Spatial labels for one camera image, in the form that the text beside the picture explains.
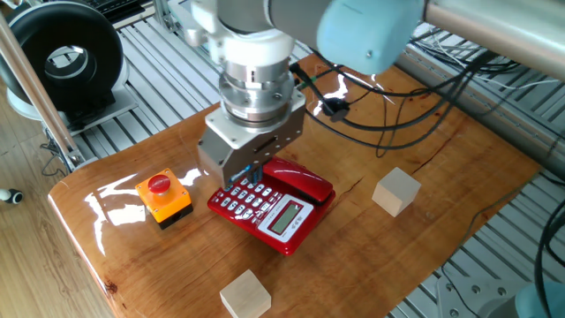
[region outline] black cable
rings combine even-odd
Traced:
[[[547,236],[549,237],[549,240],[545,243],[545,248],[546,248],[547,252],[551,255],[551,257],[554,258],[554,260],[556,260],[563,267],[565,267],[565,261],[561,257],[559,257],[550,246],[551,240],[554,238],[555,234],[563,226],[565,226],[565,213],[562,214],[561,216],[559,216],[557,219],[555,219],[555,221],[553,221],[553,223],[550,225],[549,231],[548,231],[548,234],[547,234]]]
[[[546,245],[546,250],[551,255],[551,257],[554,258],[554,260],[556,260],[563,267],[565,267],[565,261],[554,252],[554,250],[549,246],[549,244]]]
[[[417,43],[417,42],[411,42],[411,44],[413,46],[415,46],[416,48],[424,51],[425,53],[431,55],[432,57],[440,60],[442,63],[449,64],[451,66],[454,66],[457,69],[463,69],[461,64],[469,65],[469,64],[473,63],[472,60],[467,60],[467,59],[459,58],[459,57],[452,57],[452,56],[445,54],[444,52],[442,52],[440,50],[427,47],[427,46],[422,45],[422,44]],[[495,74],[500,74],[500,73],[504,73],[504,72],[514,71],[519,66],[520,66],[520,64],[513,61],[513,60],[510,60],[510,61],[505,62],[505,63],[487,63],[487,64],[480,67],[478,73],[479,74],[495,75]]]
[[[366,93],[364,93],[363,95],[361,95],[361,96],[360,96],[358,99],[356,99],[355,101],[350,102],[349,105],[351,106],[351,105],[353,105],[354,103],[359,102],[360,100],[362,100],[362,99],[364,99],[365,97],[367,97],[370,93],[371,93],[371,92],[366,92]]]
[[[546,179],[547,179],[547,181],[553,183],[554,185],[565,186],[565,182],[558,181],[558,180],[552,179],[550,177],[546,177]]]
[[[536,253],[536,261],[534,262],[534,284],[536,285],[536,291],[538,291],[539,301],[541,302],[541,306],[546,313],[547,318],[552,318],[551,312],[549,310],[549,304],[547,303],[547,295],[546,295],[546,287],[544,286],[544,277],[542,274],[543,264],[543,251],[544,246],[548,245],[551,239],[553,238],[550,234],[552,234],[551,228],[554,222],[554,219],[557,215],[561,212],[561,210],[565,207],[565,201],[561,202],[555,211],[549,216],[549,220],[547,220],[546,226],[544,226],[544,230],[541,232],[541,238],[539,239],[538,245],[538,252]]]
[[[493,59],[493,58],[495,58],[495,57],[496,57],[496,55],[495,55],[493,52],[490,52],[490,51],[484,52],[483,54],[481,54],[480,57],[478,57],[478,58],[475,60],[475,64],[472,64],[472,65],[468,66],[468,67],[463,71],[462,75],[464,76],[464,75],[465,75],[467,72],[469,72],[470,70],[473,70],[473,74],[474,74],[474,73],[476,72],[475,69],[476,69],[478,66],[481,66],[482,63],[484,63],[485,61],[491,60],[491,59]],[[308,80],[305,79],[305,78],[307,77],[307,75],[305,74],[305,72],[304,72],[304,74],[302,74],[302,75],[299,75],[299,74],[297,74],[297,75],[298,75],[298,77],[299,77],[301,80],[303,80],[303,81],[306,83],[306,85],[308,85],[309,87],[311,87],[311,89],[312,89],[313,92],[316,94],[316,96],[322,101],[322,103],[324,103],[324,108],[325,108],[325,109],[329,109],[329,107],[328,107],[328,106],[326,105],[326,103],[324,102],[324,97],[323,97],[323,95],[321,94],[320,90],[318,90],[318,88],[315,87],[315,86],[313,85],[313,83],[312,83],[309,79],[308,79]],[[453,80],[453,79],[455,79],[455,82],[458,84],[458,83],[460,82],[460,80],[463,79],[463,77],[462,77],[462,78],[454,77],[454,78],[452,78],[452,80]],[[441,83],[439,86],[445,85],[447,82],[448,82],[448,81],[445,81],[445,82]],[[455,92],[456,87],[457,87],[457,85],[452,86],[452,88],[450,88],[449,91],[448,91],[445,95],[442,96],[441,100],[440,100],[438,103],[436,103],[436,105],[435,105],[434,107],[432,107],[430,110],[428,110],[428,111],[425,112],[424,114],[422,114],[422,115],[420,115],[420,116],[418,116],[418,117],[412,119],[411,121],[402,123],[402,124],[400,124],[400,125],[394,125],[394,126],[385,126],[385,125],[384,125],[384,126],[369,126],[369,125],[361,125],[361,124],[353,123],[353,122],[351,122],[351,121],[350,121],[349,119],[347,119],[347,118],[344,118],[344,119],[342,120],[342,122],[343,122],[344,124],[346,124],[346,125],[352,127],[352,128],[359,129],[359,130],[363,130],[363,131],[368,131],[368,132],[389,132],[389,131],[394,131],[394,130],[396,130],[396,129],[408,128],[408,127],[411,127],[411,126],[413,126],[413,125],[416,125],[416,124],[422,122],[423,120],[425,120],[425,119],[427,119],[428,117],[430,117],[430,116],[431,116],[433,113],[435,113],[437,110],[439,110],[439,109],[441,108],[441,106],[443,105],[443,103],[447,100],[447,96],[451,96],[451,95]],[[419,90],[411,91],[410,93],[408,93],[408,94],[403,94],[403,95],[404,95],[404,97],[406,97],[406,96],[415,96],[415,95],[419,95],[420,93],[426,93],[427,90],[428,90],[428,88],[422,88],[422,89],[419,89]]]
[[[422,91],[418,91],[417,93],[395,93],[395,92],[387,92],[387,91],[383,91],[380,90],[378,88],[375,87],[370,87],[367,86],[365,83],[352,78],[351,76],[348,76],[345,72],[343,72],[340,69],[337,69],[331,62],[329,62],[325,57],[323,57],[320,52],[316,51],[315,49],[310,48],[314,55],[316,55],[316,57],[318,57],[322,62],[324,62],[324,64],[326,64],[332,71],[337,72],[338,74],[344,76],[345,79],[347,79],[348,81],[352,82],[353,84],[362,87],[363,89],[366,89],[368,91],[374,92],[376,94],[380,94],[380,95],[385,95],[385,96],[394,96],[394,97],[416,97],[416,96],[421,96],[421,95],[426,95],[428,93],[438,93],[439,90],[455,81],[458,80],[462,80],[463,77],[466,75],[466,72],[460,72],[459,74],[457,74],[456,76],[452,77],[451,79],[447,79],[443,82],[441,82],[440,84],[434,86],[434,87],[429,87],[429,88],[424,88],[424,90]]]
[[[383,110],[383,118],[382,118],[382,125],[386,126],[387,125],[387,97],[382,96],[382,108]],[[396,132],[396,130],[393,131],[393,134],[390,138],[390,140],[388,141],[388,146],[392,145],[392,139],[395,137],[394,133]],[[380,134],[379,137],[379,142],[377,142],[377,146],[380,147],[380,144],[382,143],[382,140],[385,138],[385,133],[386,132],[382,132]],[[375,149],[374,150],[374,155],[381,159],[383,156],[385,156],[387,154],[388,150],[384,150],[382,154],[379,154],[379,149]]]
[[[67,164],[67,162],[64,160],[63,158],[63,153],[61,151],[61,149],[59,148],[59,146],[55,143],[55,140],[51,138],[51,136],[49,135],[49,132],[47,129],[45,129],[45,135],[47,136],[47,143],[43,143],[39,146],[40,149],[45,149],[47,151],[49,151],[51,153],[51,157],[50,159],[47,161],[47,163],[43,166],[43,169],[41,170],[41,174],[45,177],[53,177],[55,176],[57,173],[61,173],[63,174],[63,176],[67,176],[67,174],[69,174],[71,172],[71,169],[69,167],[69,165]],[[56,169],[55,172],[53,173],[47,173],[45,172],[45,170],[49,167],[49,165],[51,164],[51,162],[53,161],[53,159],[55,159],[56,157],[58,157],[59,159],[61,159],[61,162],[63,162],[64,167],[67,170],[67,173],[64,173],[62,170],[60,169]]]
[[[456,96],[454,96],[454,99],[457,99],[459,97],[459,95],[461,95],[464,91],[464,88],[469,84],[469,82],[471,81],[472,76],[470,76],[461,86],[461,89],[456,93]],[[422,140],[426,139],[430,134],[432,134],[435,129],[437,129],[437,127],[443,122],[443,120],[445,119],[445,117],[448,115],[448,113],[453,109],[454,105],[450,104],[446,110],[444,111],[444,113],[441,115],[441,117],[436,121],[436,123],[432,126],[432,128],[430,128],[429,131],[427,131],[426,133],[424,133],[422,136],[420,136],[419,138],[417,138],[416,140],[413,140],[411,142],[408,142],[406,144],[403,145],[396,145],[396,146],[379,146],[379,145],[374,145],[372,143],[368,143],[368,142],[364,142],[362,140],[357,140],[351,136],[348,136],[342,132],[339,132],[337,130],[335,130],[334,128],[330,127],[329,125],[326,125],[324,122],[320,121],[317,117],[315,117],[309,110],[306,110],[306,115],[308,115],[310,118],[312,118],[316,123],[322,125],[324,128],[328,129],[330,132],[337,134],[338,136],[345,138],[346,140],[349,141],[353,141],[359,145],[362,146],[366,146],[369,148],[375,148],[375,149],[385,149],[385,150],[401,150],[401,149],[406,149],[406,148],[410,148],[414,145],[419,144],[419,142],[421,142]]]
[[[60,169],[56,169],[55,172],[53,173],[47,173],[45,172],[45,170],[47,169],[47,167],[49,167],[49,165],[51,164],[51,162],[53,161],[53,159],[55,158],[61,158],[59,155],[52,155],[50,157],[50,159],[47,161],[47,163],[45,163],[45,165],[43,166],[43,169],[41,169],[41,174],[45,177],[53,177],[55,175],[57,175],[58,173],[61,173],[64,177],[66,177],[67,175]]]
[[[495,57],[496,57],[496,54],[493,53],[493,52],[490,52],[490,51],[484,52],[479,57],[477,57],[477,59],[475,60],[475,64],[469,65],[464,70],[464,73],[472,72],[472,74],[474,75],[477,72],[476,71],[477,67],[480,67],[484,62],[487,62],[488,60],[491,60]],[[356,128],[356,129],[368,131],[368,132],[383,132],[383,131],[385,132],[385,131],[392,131],[392,130],[395,130],[395,129],[408,128],[408,127],[413,126],[415,124],[418,124],[421,121],[425,120],[426,118],[430,117],[433,113],[435,113],[437,110],[439,110],[441,108],[441,106],[443,105],[443,103],[445,101],[448,101],[448,102],[456,101],[456,99],[453,99],[451,101],[448,100],[448,96],[451,96],[455,92],[456,87],[457,87],[457,85],[452,86],[449,89],[449,91],[445,95],[442,96],[441,100],[434,107],[432,107],[430,110],[428,110],[424,114],[412,119],[411,121],[402,123],[400,125],[395,125],[395,126],[390,126],[390,127],[360,125],[360,124],[351,122],[347,118],[343,119],[343,123],[352,127],[352,128]]]

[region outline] metal grating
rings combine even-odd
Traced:
[[[539,175],[473,235],[448,261],[447,274],[533,282],[539,237],[550,214],[565,200],[565,188],[549,178],[558,179],[549,172]],[[556,235],[552,247],[557,254],[565,254],[565,233]],[[436,269],[388,317],[438,317],[436,284],[440,277],[441,270]],[[544,278],[565,283],[565,268],[546,257]],[[472,314],[459,312],[459,317],[471,318]]]
[[[420,27],[416,35],[428,28]],[[125,83],[125,92],[130,99],[120,99],[122,105],[116,106],[114,115],[74,133],[74,139],[87,159],[115,154],[220,100],[217,83],[221,68],[208,58],[206,46],[191,48],[177,34],[169,34],[161,28],[153,18],[142,19],[118,32],[130,66]],[[477,48],[455,35],[438,35],[443,45],[462,44]],[[477,54],[477,51],[451,52],[458,56]],[[310,50],[298,43],[290,59],[295,62],[309,54]],[[519,72],[495,77],[512,86],[544,78],[525,67]],[[489,96],[503,98],[507,94],[499,87],[489,87],[488,82],[477,84],[492,94]],[[505,103],[504,107],[520,110],[552,132],[565,124],[565,88],[562,84],[521,90],[511,97],[510,106]],[[447,272],[451,276],[531,282],[541,229],[557,202],[565,199],[565,189],[553,185],[547,178],[556,176],[547,172],[527,185],[448,261]],[[556,240],[556,253],[565,253],[565,234],[559,234]],[[547,279],[565,281],[564,268],[549,259],[545,264]],[[440,277],[440,271],[434,271],[388,317],[438,317],[436,284]]]

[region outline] wooden floor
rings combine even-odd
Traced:
[[[18,115],[0,83],[0,187],[23,191],[17,206],[0,201],[0,318],[111,317],[102,293],[47,203],[62,175],[44,177],[50,153],[41,124]],[[54,160],[47,172],[58,167]]]

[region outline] telephone display screen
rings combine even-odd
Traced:
[[[284,230],[289,226],[294,216],[300,212],[302,207],[296,203],[291,203],[283,212],[279,219],[271,226],[271,231],[277,234],[283,234]]]

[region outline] metal pole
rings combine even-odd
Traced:
[[[433,0],[426,22],[565,80],[565,3],[556,0]]]
[[[24,50],[19,46],[18,40],[16,40],[4,17],[0,17],[0,53],[2,53],[4,60],[10,66],[24,92],[26,92],[27,97],[39,112],[41,120],[51,131],[53,139],[61,148],[67,162],[72,168],[80,162],[84,162],[84,157],[79,152],[77,145],[57,113],[55,105],[47,95],[45,87],[39,81],[34,68],[29,64]]]
[[[174,22],[169,10],[169,3],[167,0],[153,0],[153,7],[155,8],[155,18],[164,26],[169,32],[177,31],[177,24]]]

